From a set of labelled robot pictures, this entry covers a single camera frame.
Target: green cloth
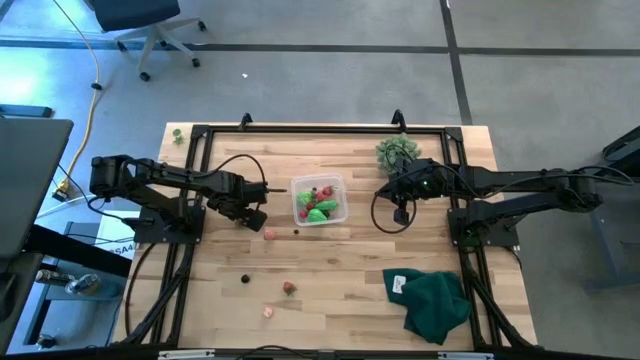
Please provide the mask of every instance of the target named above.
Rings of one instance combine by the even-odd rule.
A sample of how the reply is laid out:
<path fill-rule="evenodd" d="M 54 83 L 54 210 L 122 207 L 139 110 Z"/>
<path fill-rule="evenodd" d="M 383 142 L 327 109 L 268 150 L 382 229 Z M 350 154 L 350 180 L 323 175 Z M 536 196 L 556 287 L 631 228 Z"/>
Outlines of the green cloth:
<path fill-rule="evenodd" d="M 427 342 L 442 345 L 449 331 L 469 318 L 471 304 L 455 273 L 387 269 L 382 275 L 389 301 L 407 308 L 404 328 Z"/>

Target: chair leg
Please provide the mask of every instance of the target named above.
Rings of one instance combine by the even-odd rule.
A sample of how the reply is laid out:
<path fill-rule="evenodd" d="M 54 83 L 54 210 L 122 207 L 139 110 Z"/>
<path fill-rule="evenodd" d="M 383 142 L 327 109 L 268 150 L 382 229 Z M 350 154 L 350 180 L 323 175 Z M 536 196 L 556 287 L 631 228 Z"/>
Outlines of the chair leg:
<path fill-rule="evenodd" d="M 141 37 L 147 37 L 147 35 L 149 35 L 149 28 L 140 28 L 140 29 L 135 29 L 132 31 L 129 31 L 126 34 L 122 34 L 119 36 L 116 36 L 114 38 L 115 41 L 123 41 L 123 40 L 132 40 L 132 39 L 138 39 Z"/>
<path fill-rule="evenodd" d="M 149 34 L 149 37 L 147 38 L 147 41 L 144 43 L 144 48 L 142 49 L 142 55 L 140 56 L 140 60 L 138 61 L 138 72 L 139 73 L 143 73 L 143 67 L 144 64 L 147 62 L 147 58 L 149 57 L 149 54 L 151 54 L 151 50 L 153 49 L 153 46 L 156 44 L 156 41 L 158 40 L 158 35 L 156 34 L 155 31 L 151 31 L 151 33 Z"/>
<path fill-rule="evenodd" d="M 169 44 L 175 46 L 178 50 L 180 50 L 183 53 L 187 54 L 187 56 L 190 57 L 191 59 L 194 59 L 196 57 L 196 55 L 193 53 L 193 51 L 187 49 L 187 47 L 184 46 L 184 44 L 182 42 L 180 42 L 180 40 L 174 38 L 164 28 L 162 28 L 161 26 L 158 26 L 157 30 L 158 30 L 158 33 L 160 34 L 160 36 L 164 39 L 164 41 L 166 41 Z"/>
<path fill-rule="evenodd" d="M 189 18 L 189 19 L 183 19 L 183 20 L 164 22 L 164 23 L 161 23 L 160 26 L 162 26 L 165 30 L 170 31 L 173 29 L 183 27 L 185 25 L 197 23 L 198 21 L 200 21 L 200 18 L 195 17 L 195 18 Z"/>

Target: gray floor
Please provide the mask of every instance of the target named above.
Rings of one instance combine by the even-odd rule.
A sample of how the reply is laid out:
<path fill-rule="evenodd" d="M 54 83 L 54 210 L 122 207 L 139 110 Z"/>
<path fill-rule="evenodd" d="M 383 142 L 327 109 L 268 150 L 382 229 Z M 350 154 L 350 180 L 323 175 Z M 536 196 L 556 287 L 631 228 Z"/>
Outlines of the gray floor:
<path fill-rule="evenodd" d="M 76 39 L 56 12 L 46 13 L 52 19 L 47 23 L 27 20 L 30 9 L 47 12 L 50 5 L 44 3 L 34 9 L 29 0 L 16 0 L 0 22 L 0 38 Z M 111 36 L 100 34 L 91 12 L 72 0 L 62 4 L 93 38 Z M 436 0 L 181 4 L 180 16 L 198 14 L 210 29 L 206 34 L 182 29 L 180 38 L 192 43 L 446 44 Z M 635 1 L 450 0 L 450 5 L 460 46 L 640 46 Z M 168 121 L 238 121 L 249 111 L 256 121 L 386 123 L 401 108 L 411 123 L 460 124 L 448 55 L 212 51 L 198 53 L 202 67 L 193 69 L 181 54 L 157 51 L 149 63 L 149 83 L 135 73 L 138 52 L 97 55 L 106 90 L 74 171 L 85 188 L 91 157 L 154 157 Z M 640 58 L 463 56 L 461 62 L 473 122 L 490 127 L 501 169 L 590 164 L 604 145 L 638 125 Z M 76 123 L 63 165 L 82 138 L 93 78 L 93 61 L 84 50 L 0 48 L 0 102 L 48 105 L 56 118 Z M 43 208 L 54 205 L 47 200 Z M 106 207 L 131 205 L 117 201 Z M 41 223 L 62 230 L 70 219 L 98 220 L 75 206 Z M 640 358 L 640 288 L 583 290 L 585 281 L 607 275 L 588 218 L 552 211 L 530 216 L 518 230 L 540 344 Z"/>

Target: office chair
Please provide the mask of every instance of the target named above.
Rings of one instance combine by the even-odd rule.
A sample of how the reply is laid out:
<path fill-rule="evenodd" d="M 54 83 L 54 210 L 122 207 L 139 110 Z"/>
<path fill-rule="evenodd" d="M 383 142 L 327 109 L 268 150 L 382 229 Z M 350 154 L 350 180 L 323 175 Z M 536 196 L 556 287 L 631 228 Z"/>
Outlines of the office chair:
<path fill-rule="evenodd" d="M 98 23 L 105 31 L 136 29 L 115 38 L 120 51 L 127 51 L 122 41 L 147 37 L 138 62 L 140 79 L 151 79 L 144 71 L 144 65 L 158 41 L 163 47 L 167 46 L 167 43 L 175 46 L 191 58 L 193 67 L 200 67 L 200 61 L 193 51 L 187 49 L 169 32 L 193 23 L 198 23 L 200 31 L 205 31 L 207 27 L 199 17 L 165 21 L 180 14 L 178 0 L 90 0 L 87 4 L 93 7 Z"/>

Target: white paper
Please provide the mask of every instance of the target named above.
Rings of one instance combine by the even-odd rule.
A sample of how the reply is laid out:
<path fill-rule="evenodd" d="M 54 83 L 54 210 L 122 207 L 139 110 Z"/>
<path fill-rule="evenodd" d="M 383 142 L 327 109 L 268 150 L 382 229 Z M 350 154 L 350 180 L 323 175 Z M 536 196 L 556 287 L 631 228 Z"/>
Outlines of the white paper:
<path fill-rule="evenodd" d="M 119 216 L 121 218 L 138 218 L 140 216 L 139 211 L 117 211 L 106 210 L 106 214 Z M 133 260 L 133 254 L 136 252 L 136 247 L 133 243 L 133 236 L 135 235 L 133 229 L 128 225 L 125 225 L 122 221 L 114 219 L 109 216 L 103 216 L 100 220 L 100 229 L 98 229 L 98 237 L 107 240 L 120 240 L 125 238 L 131 238 L 128 241 L 122 241 L 117 243 L 109 243 L 104 240 L 96 239 L 96 247 L 103 250 L 111 251 L 114 254 L 120 255 L 127 259 Z"/>
<path fill-rule="evenodd" d="M 393 278 L 393 292 L 396 294 L 402 294 L 402 286 L 406 283 L 407 283 L 406 277 L 396 275 Z"/>

